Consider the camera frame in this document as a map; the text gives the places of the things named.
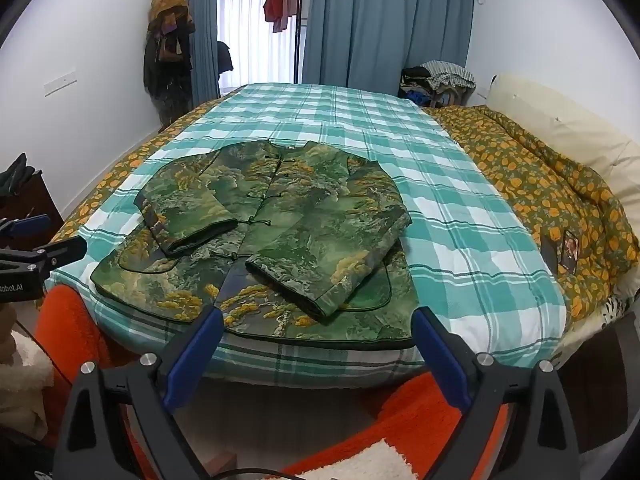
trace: fluffy white cloth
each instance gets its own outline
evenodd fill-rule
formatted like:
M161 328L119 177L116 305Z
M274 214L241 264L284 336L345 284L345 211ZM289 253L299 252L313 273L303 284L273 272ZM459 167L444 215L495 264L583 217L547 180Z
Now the fluffy white cloth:
M306 480L416 480L404 457L384 440L373 444L357 455L302 473Z
M31 339L12 332L12 365L0 364L0 424L41 439L47 434L42 389L53 384L53 366Z

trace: wall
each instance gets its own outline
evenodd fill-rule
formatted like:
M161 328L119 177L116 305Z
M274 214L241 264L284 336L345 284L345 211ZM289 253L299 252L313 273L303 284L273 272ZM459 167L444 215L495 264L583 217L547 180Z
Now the wall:
M476 0L466 66L481 92L511 72L640 142L640 60L601 0ZM476 93L469 104L482 102Z
M159 128L142 83L151 0L32 0L0 48L0 171L21 152L65 213ZM76 71L47 97L43 85Z

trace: black cable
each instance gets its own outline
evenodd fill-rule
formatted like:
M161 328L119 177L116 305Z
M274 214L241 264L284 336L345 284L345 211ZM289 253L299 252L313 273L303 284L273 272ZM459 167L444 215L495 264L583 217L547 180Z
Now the black cable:
M47 352L44 347L38 343L38 341L36 340L36 338L34 338L34 336L31 334L31 332L29 332L26 327L17 319L15 320L16 325L18 325L22 330L24 330L24 332L29 336L29 338L36 343L36 345L38 345L38 347L40 348L40 350L42 350L45 355L49 358L49 361L51 361L51 364L53 364L53 367L58 371L58 373L60 374L60 377L62 377L66 383L69 385L69 387L72 386L71 381L69 379L66 378L66 375L62 373L62 371L60 371L60 368L58 368L58 365L56 364L56 362L51 358L51 356L49 355L49 352Z
M292 476L281 473L280 471L274 471L273 469L263 469L261 467L241 467L240 469L229 469L228 471L223 471L222 473L218 473L211 477L211 480L222 480L223 478L229 478L230 476L236 475L246 475L250 473L260 473L263 475L272 475L276 478L287 478L288 480L305 480L304 478L300 478L299 476Z

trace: baseboard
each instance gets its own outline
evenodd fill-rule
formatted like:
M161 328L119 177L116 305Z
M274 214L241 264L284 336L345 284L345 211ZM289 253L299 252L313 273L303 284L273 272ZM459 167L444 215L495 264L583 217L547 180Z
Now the baseboard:
M100 173L98 173L91 182L89 182L84 188L82 188L82 191L80 193L78 193L71 200L71 202L69 202L69 204L60 212L60 215L62 216L62 218L66 220L66 218L68 218L68 216L71 215L71 213L74 211L74 209L81 204L82 200L84 200L85 197L89 193L91 193L91 191L100 183L100 181L102 180L102 176L105 173L107 173L113 167L113 165L116 162L118 162L123 156L127 155L127 153L132 152L137 147L141 146L142 144L147 142L149 139L151 139L152 137L156 136L158 134L158 130L160 128L161 128L161 125L158 124L156 129L154 131L152 131L150 134L148 134L148 136L145 136L143 139L141 139L138 142L136 142L130 148L127 148L126 150L124 150L120 155L118 155L116 157L116 159L113 162L111 162L105 168L103 168L100 171Z

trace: plaid bedsheet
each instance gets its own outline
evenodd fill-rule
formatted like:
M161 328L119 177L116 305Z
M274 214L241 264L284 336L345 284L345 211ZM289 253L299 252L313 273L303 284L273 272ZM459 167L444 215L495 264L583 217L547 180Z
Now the plaid bedsheet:
M564 330L562 294L529 232L465 152L407 100L354 89L255 84L195 121L133 171L79 229L83 260L49 286L80 292L101 330L135 352L159 351L182 324L98 294L90 275L140 223L137 192L163 165L242 140L283 146L308 140L377 160L395 180L413 223L401 238L418 299L475 352L531 366L550 357ZM225 333L210 375L298 387L362 387L417 372L415 348L348 351Z

